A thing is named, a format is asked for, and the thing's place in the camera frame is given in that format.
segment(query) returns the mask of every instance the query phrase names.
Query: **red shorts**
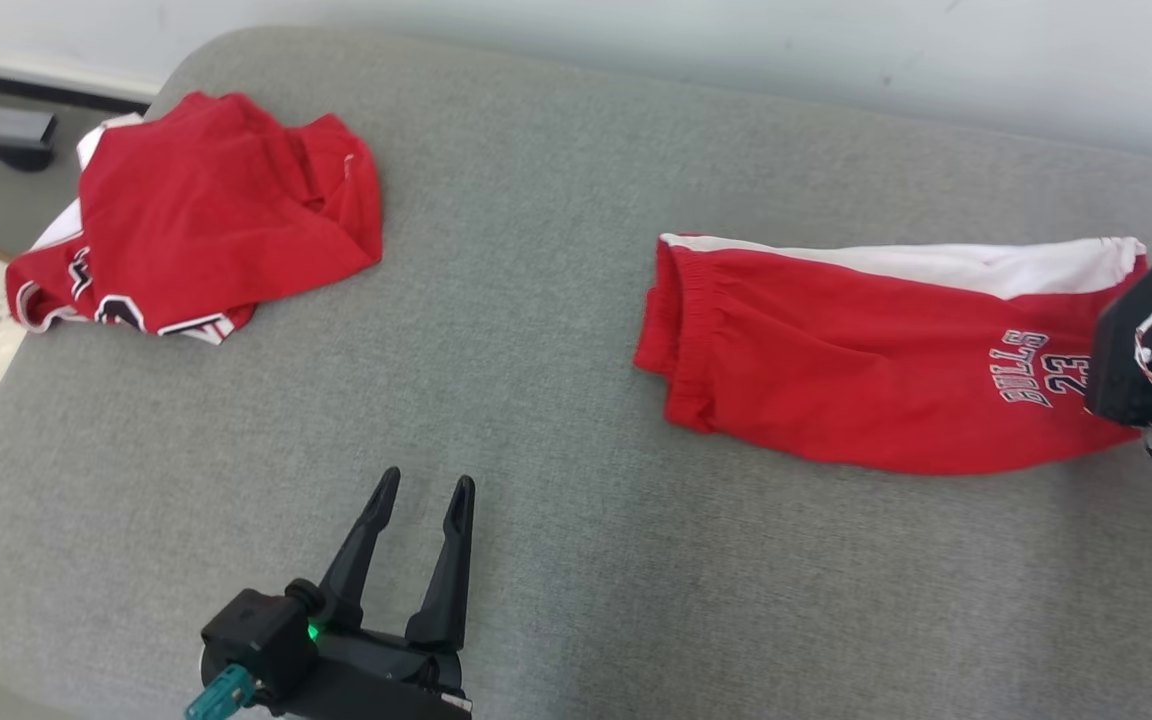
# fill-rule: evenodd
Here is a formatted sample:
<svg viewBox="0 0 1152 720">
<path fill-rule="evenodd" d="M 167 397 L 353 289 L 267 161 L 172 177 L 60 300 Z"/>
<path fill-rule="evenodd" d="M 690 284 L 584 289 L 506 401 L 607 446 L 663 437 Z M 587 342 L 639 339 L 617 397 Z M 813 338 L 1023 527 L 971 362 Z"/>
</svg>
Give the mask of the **red shorts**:
<svg viewBox="0 0 1152 720">
<path fill-rule="evenodd" d="M 810 460 L 996 473 L 1138 437 L 1083 409 L 1134 238 L 773 249 L 661 236 L 635 364 L 666 418 Z"/>
</svg>

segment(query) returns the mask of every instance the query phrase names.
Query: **white stripe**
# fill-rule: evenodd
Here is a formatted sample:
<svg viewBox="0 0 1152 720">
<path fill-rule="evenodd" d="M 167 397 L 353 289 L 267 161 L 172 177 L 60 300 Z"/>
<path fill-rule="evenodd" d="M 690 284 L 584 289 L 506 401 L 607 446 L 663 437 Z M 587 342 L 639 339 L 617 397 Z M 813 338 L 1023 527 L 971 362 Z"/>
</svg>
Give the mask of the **white stripe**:
<svg viewBox="0 0 1152 720">
<path fill-rule="evenodd" d="M 1000 300 L 1045 293 L 1100 291 L 1132 273 L 1144 245 L 1135 237 L 1097 237 L 1046 245 L 892 245 L 813 250 L 767 247 L 722 237 L 662 234 L 660 241 L 698 252 L 748 250 L 782 258 L 828 263 L 859 273 L 884 275 L 960 290 L 984 291 Z"/>
<path fill-rule="evenodd" d="M 141 115 L 119 115 L 119 118 L 111 118 L 101 122 L 91 132 L 84 135 L 82 141 L 78 141 L 78 167 L 82 169 L 88 168 L 88 162 L 91 161 L 92 156 L 96 154 L 96 147 L 100 146 L 100 139 L 105 136 L 106 129 L 119 128 L 126 126 L 134 126 L 145 122 L 145 119 Z M 41 232 L 41 236 L 33 243 L 33 247 L 29 250 L 38 250 L 43 247 L 58 245 L 60 242 L 66 242 L 67 240 L 73 240 L 78 236 L 78 233 L 83 232 L 83 217 L 82 217 L 82 205 L 78 200 L 70 202 L 68 209 L 61 210 L 60 214 L 56 215 L 55 220 L 51 220 L 51 225 L 47 225 L 47 229 Z"/>
<path fill-rule="evenodd" d="M 195 318 L 192 320 L 185 320 L 185 323 L 174 323 L 172 325 L 165 325 L 165 327 L 159 328 L 160 336 L 169 334 L 172 332 L 179 331 L 180 328 L 188 328 L 191 325 L 197 325 L 198 323 L 205 323 L 206 320 L 212 320 L 202 327 L 192 328 L 188 331 L 182 331 L 180 334 L 187 338 L 197 338 L 197 340 L 210 342 L 211 344 L 220 344 L 234 332 L 234 323 L 229 319 L 228 314 L 215 313 L 207 314 L 205 318 Z"/>
</svg>

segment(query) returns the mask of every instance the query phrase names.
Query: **gray fabric surface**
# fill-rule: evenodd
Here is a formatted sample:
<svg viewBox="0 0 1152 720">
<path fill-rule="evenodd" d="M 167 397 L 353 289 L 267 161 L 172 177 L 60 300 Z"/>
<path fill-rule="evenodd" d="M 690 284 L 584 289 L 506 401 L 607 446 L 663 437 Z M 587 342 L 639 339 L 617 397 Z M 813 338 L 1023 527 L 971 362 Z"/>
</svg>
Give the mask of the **gray fabric surface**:
<svg viewBox="0 0 1152 720">
<path fill-rule="evenodd" d="M 996 477 L 814 465 L 669 427 L 630 364 L 659 232 L 1152 249 L 1151 159 L 310 29 L 214 41 L 154 113 L 196 88 L 335 111 L 376 152 L 387 253 L 220 348 L 24 343 L 0 389 L 6 684 L 177 714 L 202 624 L 319 577 L 397 464 L 366 623 L 419 606 L 473 475 L 483 719 L 1152 717 L 1137 448 Z"/>
</svg>

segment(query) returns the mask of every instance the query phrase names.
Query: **folded red shirt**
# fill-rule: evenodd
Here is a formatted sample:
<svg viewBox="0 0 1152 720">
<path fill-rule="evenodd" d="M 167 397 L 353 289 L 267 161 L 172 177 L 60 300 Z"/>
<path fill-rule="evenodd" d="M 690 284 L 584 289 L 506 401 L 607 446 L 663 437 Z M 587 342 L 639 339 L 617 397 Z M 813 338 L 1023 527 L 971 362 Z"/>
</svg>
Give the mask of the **folded red shirt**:
<svg viewBox="0 0 1152 720">
<path fill-rule="evenodd" d="M 1134 238 L 782 249 L 661 236 L 635 364 L 666 419 L 901 473 L 1000 473 L 1139 437 L 1083 409 Z"/>
<path fill-rule="evenodd" d="M 335 115 L 285 128 L 243 94 L 189 94 L 106 129 L 78 182 L 76 233 L 8 265 L 12 313 L 129 324 L 219 343 L 257 302 L 381 258 L 371 152 Z"/>
</svg>

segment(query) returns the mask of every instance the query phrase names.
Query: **gray upholstered bench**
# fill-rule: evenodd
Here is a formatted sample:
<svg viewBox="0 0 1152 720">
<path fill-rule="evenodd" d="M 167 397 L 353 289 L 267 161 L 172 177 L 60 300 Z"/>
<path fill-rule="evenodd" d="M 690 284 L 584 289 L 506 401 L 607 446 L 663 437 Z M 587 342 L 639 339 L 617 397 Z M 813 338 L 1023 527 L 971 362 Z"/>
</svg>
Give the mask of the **gray upholstered bench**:
<svg viewBox="0 0 1152 720">
<path fill-rule="evenodd" d="M 479 717 L 1152 717 L 1152 468 L 814 465 L 660 418 L 660 232 L 1152 247 L 1152 160 L 387 37 L 256 29 L 174 74 L 376 152 L 384 264 L 219 348 L 67 325 L 0 388 L 0 680 L 174 717 L 244 585 L 320 573 L 402 467 L 367 624 L 479 483 Z M 972 409 L 964 409 L 970 418 Z"/>
</svg>

